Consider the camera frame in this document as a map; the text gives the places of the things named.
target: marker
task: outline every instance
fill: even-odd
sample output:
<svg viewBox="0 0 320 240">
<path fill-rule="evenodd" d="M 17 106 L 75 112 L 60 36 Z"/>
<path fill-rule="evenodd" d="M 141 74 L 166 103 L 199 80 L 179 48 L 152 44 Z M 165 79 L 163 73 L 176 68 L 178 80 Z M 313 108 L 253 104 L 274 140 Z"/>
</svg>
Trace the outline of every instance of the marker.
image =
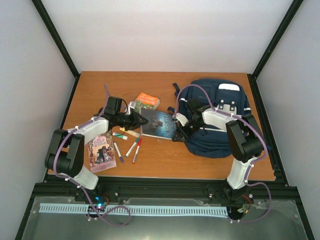
<svg viewBox="0 0 320 240">
<path fill-rule="evenodd" d="M 118 145 L 116 144 L 115 141 L 113 142 L 113 145 L 114 145 L 114 147 L 115 147 L 115 149 L 116 149 L 116 151 L 117 151 L 117 153 L 118 153 L 118 155 L 119 155 L 120 161 L 123 163 L 123 162 L 124 162 L 124 159 L 123 159 L 123 157 L 121 156 L 121 153 L 120 153 L 120 151 L 119 151 Z"/>
<path fill-rule="evenodd" d="M 124 127 L 120 127 L 120 131 L 123 131 L 126 134 L 130 134 L 130 135 L 132 135 L 132 136 L 134 136 L 136 138 L 140 138 L 140 134 L 139 133 L 137 133 L 135 131 L 131 131 L 131 130 L 126 131 Z"/>
<path fill-rule="evenodd" d="M 132 152 L 132 150 L 135 148 L 135 146 L 137 145 L 137 143 L 139 142 L 139 138 L 137 138 L 135 140 L 135 142 L 132 144 L 132 146 L 130 147 L 129 151 L 126 153 L 126 157 L 129 157 L 129 154 Z"/>
<path fill-rule="evenodd" d="M 120 139 L 123 139 L 123 140 L 128 140 L 128 137 L 127 137 L 127 136 L 122 135 L 122 134 L 117 133 L 117 132 L 113 132 L 113 133 L 112 133 L 112 136 L 115 136 L 115 137 L 120 138 Z"/>
<path fill-rule="evenodd" d="M 136 147 L 136 151 L 135 151 L 135 154 L 134 154 L 134 158 L 133 158 L 132 164 L 136 163 L 138 152 L 139 152 L 139 148 L 140 148 L 140 145 L 141 145 L 141 141 L 142 141 L 142 139 L 139 139 L 138 146 Z"/>
</svg>

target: white marker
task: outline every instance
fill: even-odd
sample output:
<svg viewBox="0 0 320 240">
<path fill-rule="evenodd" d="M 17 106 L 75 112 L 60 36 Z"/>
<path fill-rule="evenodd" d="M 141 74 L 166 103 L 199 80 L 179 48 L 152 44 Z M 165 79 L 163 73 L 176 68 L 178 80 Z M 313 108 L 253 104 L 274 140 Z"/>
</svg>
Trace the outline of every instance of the white marker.
<svg viewBox="0 0 320 240">
<path fill-rule="evenodd" d="M 116 151 L 117 151 L 117 153 L 119 155 L 120 161 L 123 163 L 124 162 L 124 158 L 121 156 L 120 150 L 119 150 L 118 145 L 116 144 L 115 141 L 113 142 L 113 145 L 114 145 L 114 148 L 116 149 Z"/>
<path fill-rule="evenodd" d="M 137 145 L 137 143 L 139 142 L 139 138 L 137 138 L 135 140 L 135 142 L 132 144 L 132 146 L 130 147 L 129 151 L 126 153 L 126 157 L 129 157 L 129 154 L 132 152 L 132 150 L 135 148 L 135 146 Z"/>
<path fill-rule="evenodd" d="M 123 135 L 123 134 L 120 134 L 120 133 L 116 133 L 116 132 L 113 132 L 112 133 L 112 136 L 115 136 L 117 138 L 120 138 L 120 139 L 123 139 L 123 140 L 128 140 L 128 137 Z"/>
<path fill-rule="evenodd" d="M 135 164 L 135 163 L 136 163 L 136 160 L 137 160 L 137 157 L 138 157 L 139 148 L 140 148 L 140 145 L 141 145 L 141 141 L 142 141 L 142 139 L 139 139 L 139 141 L 138 141 L 138 146 L 136 147 L 136 151 L 135 151 L 135 155 L 134 155 L 134 157 L 133 157 L 133 162 L 132 162 L 132 164 Z"/>
</svg>

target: black aluminum frame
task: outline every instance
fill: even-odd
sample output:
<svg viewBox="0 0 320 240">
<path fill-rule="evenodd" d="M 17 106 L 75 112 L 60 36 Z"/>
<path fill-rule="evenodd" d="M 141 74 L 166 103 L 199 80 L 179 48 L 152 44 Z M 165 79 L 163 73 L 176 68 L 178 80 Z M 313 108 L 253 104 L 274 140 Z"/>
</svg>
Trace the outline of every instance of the black aluminum frame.
<svg viewBox="0 0 320 240">
<path fill-rule="evenodd" d="M 75 64 L 73 63 L 62 39 L 60 38 L 48 12 L 46 11 L 41 0 L 32 0 L 35 8 L 41 16 L 44 24 L 46 25 L 49 33 L 51 34 L 54 42 L 60 50 L 65 62 L 70 68 L 74 76 L 74 85 L 67 103 L 62 122 L 62 128 L 69 108 L 72 102 L 74 93 L 81 76 L 78 73 Z M 252 74 L 248 74 L 253 99 L 257 108 L 258 116 L 261 123 L 263 135 L 266 143 L 270 146 L 268 151 L 271 165 L 274 170 L 275 181 L 266 181 L 270 188 L 272 199 L 275 200 L 295 200 L 300 217 L 306 231 L 308 239 L 314 240 L 314 236 L 309 225 L 309 221 L 303 207 L 297 187 L 289 186 L 288 180 L 282 165 L 282 161 L 278 152 L 274 135 L 267 117 L 267 113 L 260 95 L 257 85 L 257 78 L 261 73 L 263 67 L 267 63 L 272 52 L 276 48 L 282 35 L 285 33 L 291 20 L 295 16 L 303 0 L 293 0 L 287 13 L 285 14 L 281 24 L 276 30 L 273 38 L 271 39 L 268 47 L 262 55 L 258 65 Z M 110 201 L 120 202 L 129 198 L 177 198 L 177 199 L 200 199 L 208 203 L 217 203 L 227 206 L 226 202 L 217 202 L 217 198 L 209 196 L 215 189 L 221 189 L 225 181 L 223 180 L 185 180 L 185 179 L 154 179 L 154 178 L 127 178 L 127 177 L 99 177 L 99 183 L 109 192 Z M 250 192 L 256 199 L 268 199 L 268 193 L 263 186 L 253 187 Z M 24 217 L 21 221 L 20 228 L 16 235 L 16 240 L 22 239 L 24 229 L 26 227 L 30 211 L 35 197 L 39 196 L 72 196 L 79 201 L 87 201 L 85 196 L 79 189 L 72 183 L 58 179 L 55 176 L 45 174 L 42 183 L 36 183 L 28 202 Z"/>
</svg>

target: navy blue backpack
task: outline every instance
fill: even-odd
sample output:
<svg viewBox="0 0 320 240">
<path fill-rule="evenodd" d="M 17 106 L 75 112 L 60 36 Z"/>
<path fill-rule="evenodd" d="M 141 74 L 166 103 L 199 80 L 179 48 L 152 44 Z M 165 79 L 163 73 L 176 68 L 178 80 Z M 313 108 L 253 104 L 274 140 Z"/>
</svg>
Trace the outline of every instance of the navy blue backpack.
<svg viewBox="0 0 320 240">
<path fill-rule="evenodd" d="M 208 94 L 213 106 L 220 110 L 237 115 L 250 114 L 251 109 L 248 98 L 241 85 L 224 79 L 201 78 L 191 84 L 202 87 Z M 177 97 L 180 89 L 176 83 L 174 95 Z M 185 88 L 179 96 L 178 112 L 191 119 L 191 113 L 186 103 L 190 99 L 198 98 L 203 106 L 209 102 L 201 89 L 195 86 Z M 224 158 L 231 154 L 226 132 L 212 125 L 205 125 L 194 132 L 185 142 L 188 150 L 198 156 L 206 158 Z"/>
</svg>

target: backpack strap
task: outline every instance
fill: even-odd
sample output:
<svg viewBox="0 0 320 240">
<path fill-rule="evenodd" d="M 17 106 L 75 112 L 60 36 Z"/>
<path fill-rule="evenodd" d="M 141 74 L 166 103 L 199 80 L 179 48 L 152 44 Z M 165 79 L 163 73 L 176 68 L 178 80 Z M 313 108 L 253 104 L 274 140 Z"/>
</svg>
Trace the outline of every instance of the backpack strap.
<svg viewBox="0 0 320 240">
<path fill-rule="evenodd" d="M 172 85 L 173 85 L 174 88 L 175 88 L 174 95 L 175 95 L 175 97 L 177 97 L 177 96 L 178 96 L 178 93 L 180 92 L 180 88 L 179 88 L 178 84 L 175 83 L 175 82 L 172 83 Z M 169 107 L 167 108 L 167 111 L 170 111 L 170 112 L 174 113 L 174 112 L 175 112 L 175 109 L 174 109 L 172 106 L 169 106 Z"/>
<path fill-rule="evenodd" d="M 178 84 L 176 84 L 175 82 L 172 83 L 172 85 L 173 85 L 174 88 L 175 88 L 175 93 L 174 93 L 174 95 L 175 95 L 175 97 L 177 97 L 177 96 L 178 96 L 178 93 L 180 92 L 180 88 L 179 88 Z"/>
<path fill-rule="evenodd" d="M 172 112 L 172 113 L 175 113 L 175 109 L 174 109 L 172 106 L 169 106 L 168 109 L 167 109 L 167 111 L 170 111 L 170 112 Z"/>
</svg>

